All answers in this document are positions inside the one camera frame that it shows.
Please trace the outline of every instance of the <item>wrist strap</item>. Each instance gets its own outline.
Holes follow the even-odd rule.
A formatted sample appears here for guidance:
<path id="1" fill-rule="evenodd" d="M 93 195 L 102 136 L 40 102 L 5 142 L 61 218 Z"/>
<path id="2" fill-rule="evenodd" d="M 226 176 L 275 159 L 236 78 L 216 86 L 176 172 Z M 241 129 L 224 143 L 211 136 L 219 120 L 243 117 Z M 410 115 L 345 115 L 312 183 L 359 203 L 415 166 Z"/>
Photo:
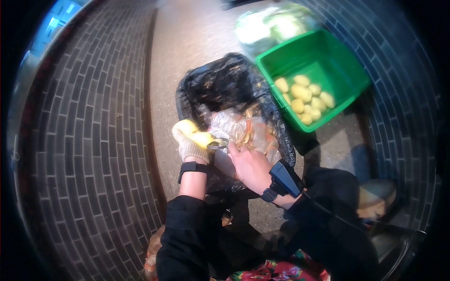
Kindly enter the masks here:
<path id="1" fill-rule="evenodd" d="M 183 163 L 180 168 L 180 176 L 178 177 L 178 184 L 181 183 L 181 177 L 183 176 L 184 172 L 201 172 L 208 174 L 209 168 L 207 165 L 199 164 L 195 161 Z"/>
<path id="2" fill-rule="evenodd" d="M 269 188 L 262 193 L 261 199 L 270 203 L 277 198 L 277 195 L 285 196 L 286 194 L 287 192 L 272 179 Z"/>

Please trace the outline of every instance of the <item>green plastic basin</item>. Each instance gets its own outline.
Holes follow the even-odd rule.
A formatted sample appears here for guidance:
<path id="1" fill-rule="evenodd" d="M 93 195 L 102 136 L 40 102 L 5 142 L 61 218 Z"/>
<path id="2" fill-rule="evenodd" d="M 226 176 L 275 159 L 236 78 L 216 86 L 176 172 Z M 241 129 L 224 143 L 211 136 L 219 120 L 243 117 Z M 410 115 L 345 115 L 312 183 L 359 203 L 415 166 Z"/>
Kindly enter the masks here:
<path id="1" fill-rule="evenodd" d="M 283 42 L 256 58 L 256 65 L 269 82 L 275 101 L 283 117 L 295 130 L 312 132 L 349 106 L 369 85 L 364 68 L 347 47 L 324 29 L 310 31 Z M 295 75 L 305 75 L 312 84 L 334 97 L 336 106 L 327 108 L 319 120 L 306 126 L 274 81 L 284 77 L 290 87 Z"/>

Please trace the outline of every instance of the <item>floral pattern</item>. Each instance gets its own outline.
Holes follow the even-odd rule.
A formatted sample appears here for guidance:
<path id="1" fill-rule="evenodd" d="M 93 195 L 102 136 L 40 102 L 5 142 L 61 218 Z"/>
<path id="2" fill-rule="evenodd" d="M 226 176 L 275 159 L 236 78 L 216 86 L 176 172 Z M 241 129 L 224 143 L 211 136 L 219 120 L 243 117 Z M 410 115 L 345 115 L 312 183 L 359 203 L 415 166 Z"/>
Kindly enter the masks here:
<path id="1" fill-rule="evenodd" d="M 301 260 L 306 268 L 300 268 L 292 262 Z M 226 281 L 325 281 L 328 273 L 306 253 L 298 250 L 291 256 L 291 262 L 266 260 L 251 271 L 235 272 Z"/>

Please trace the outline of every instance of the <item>yellow potato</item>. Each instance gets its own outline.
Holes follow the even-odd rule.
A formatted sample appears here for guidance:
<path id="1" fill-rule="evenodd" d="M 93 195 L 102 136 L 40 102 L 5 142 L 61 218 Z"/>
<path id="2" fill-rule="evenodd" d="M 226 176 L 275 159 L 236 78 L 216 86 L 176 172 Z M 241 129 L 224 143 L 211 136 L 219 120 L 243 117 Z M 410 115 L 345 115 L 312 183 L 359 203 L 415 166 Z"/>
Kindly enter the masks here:
<path id="1" fill-rule="evenodd" d="M 296 113 L 302 113 L 304 109 L 303 101 L 301 99 L 294 99 L 291 107 Z"/>
<path id="2" fill-rule="evenodd" d="M 305 107 L 303 109 L 304 113 L 311 113 L 312 107 L 310 104 L 305 104 Z"/>
<path id="3" fill-rule="evenodd" d="M 289 91 L 288 83 L 286 82 L 286 79 L 284 78 L 278 78 L 274 82 L 275 86 L 277 86 L 278 90 L 280 90 L 281 93 L 286 93 Z"/>
<path id="4" fill-rule="evenodd" d="M 328 94 L 327 92 L 320 93 L 319 98 L 325 103 L 326 106 L 329 108 L 334 108 L 336 106 L 336 103 L 334 101 L 334 98 L 332 95 Z"/>
<path id="5" fill-rule="evenodd" d="M 320 113 L 320 110 L 319 109 L 315 109 L 315 108 L 311 109 L 311 111 L 309 112 L 309 115 L 311 115 L 311 119 L 313 121 L 319 120 L 320 117 L 322 116 L 322 114 Z"/>
<path id="6" fill-rule="evenodd" d="M 198 146 L 200 146 L 203 149 L 206 149 L 207 145 L 212 143 L 212 141 L 215 139 L 210 133 L 208 132 L 198 132 L 195 134 L 192 134 L 189 136 L 191 140 L 193 140 Z"/>
<path id="7" fill-rule="evenodd" d="M 284 93 L 283 98 L 288 102 L 289 105 L 291 105 L 291 99 L 288 94 Z"/>
<path id="8" fill-rule="evenodd" d="M 179 129 L 187 137 L 198 131 L 197 125 L 189 119 L 177 122 L 173 128 Z"/>
<path id="9" fill-rule="evenodd" d="M 310 88 L 313 96 L 318 96 L 320 94 L 320 91 L 322 90 L 317 84 L 311 84 L 308 86 L 308 88 Z"/>
<path id="10" fill-rule="evenodd" d="M 303 122 L 303 124 L 305 124 L 306 126 L 311 125 L 312 123 L 312 118 L 311 115 L 309 115 L 308 113 L 303 113 L 300 116 L 300 120 Z"/>
<path id="11" fill-rule="evenodd" d="M 306 77 L 304 75 L 296 75 L 294 77 L 294 81 L 295 81 L 295 83 L 300 84 L 305 87 L 307 87 L 310 83 L 308 77 Z"/>
<path id="12" fill-rule="evenodd" d="M 324 112 L 327 109 L 325 103 L 320 98 L 316 97 L 311 99 L 311 106 L 312 108 L 320 110 L 320 112 Z"/>
<path id="13" fill-rule="evenodd" d="M 291 87 L 291 93 L 292 93 L 292 96 L 294 96 L 295 98 L 301 99 L 305 103 L 308 103 L 311 101 L 312 92 L 309 88 L 307 88 L 305 86 L 302 86 L 299 84 L 294 84 Z"/>

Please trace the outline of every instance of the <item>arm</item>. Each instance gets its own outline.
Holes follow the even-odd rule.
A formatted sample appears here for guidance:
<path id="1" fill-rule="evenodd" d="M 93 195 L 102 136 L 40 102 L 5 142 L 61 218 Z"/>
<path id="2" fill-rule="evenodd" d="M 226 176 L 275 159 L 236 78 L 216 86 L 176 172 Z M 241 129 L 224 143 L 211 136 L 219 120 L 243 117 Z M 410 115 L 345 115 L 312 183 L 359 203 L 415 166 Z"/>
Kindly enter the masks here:
<path id="1" fill-rule="evenodd" d="M 269 171 L 272 168 L 264 154 L 245 147 L 239 151 L 232 143 L 229 150 L 238 177 L 249 189 L 262 195 L 270 186 Z M 341 204 L 327 185 L 310 188 L 307 193 L 321 206 L 362 228 L 356 212 Z M 321 262 L 334 280 L 361 276 L 367 280 L 377 279 L 378 259 L 363 229 L 355 229 L 328 215 L 301 195 L 297 198 L 278 195 L 273 203 L 288 210 L 301 225 L 286 246 L 288 252 L 291 250 L 293 254 L 298 249 L 304 250 Z"/>
<path id="2" fill-rule="evenodd" d="M 184 162 L 206 165 L 208 154 L 191 140 L 174 132 Z M 185 172 L 178 196 L 167 203 L 166 229 L 157 253 L 157 275 L 160 281 L 209 280 L 205 253 L 207 232 L 205 192 L 207 175 Z"/>

